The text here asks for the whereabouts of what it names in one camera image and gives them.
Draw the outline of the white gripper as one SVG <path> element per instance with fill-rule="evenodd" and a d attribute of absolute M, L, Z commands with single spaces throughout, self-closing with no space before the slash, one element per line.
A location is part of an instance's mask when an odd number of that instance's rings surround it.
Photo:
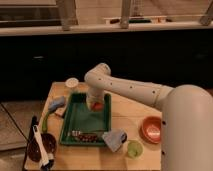
<path fill-rule="evenodd" d="M 103 103 L 104 102 L 104 91 L 99 88 L 89 87 L 86 93 L 86 102 L 89 105 L 92 105 L 96 102 Z"/>

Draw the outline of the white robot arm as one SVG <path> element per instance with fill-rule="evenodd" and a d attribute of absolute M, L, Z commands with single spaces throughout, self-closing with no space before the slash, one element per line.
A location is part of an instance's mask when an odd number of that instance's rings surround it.
<path fill-rule="evenodd" d="M 213 171 L 213 96 L 208 91 L 116 78 L 105 63 L 89 70 L 84 80 L 91 103 L 107 90 L 162 112 L 161 171 Z"/>

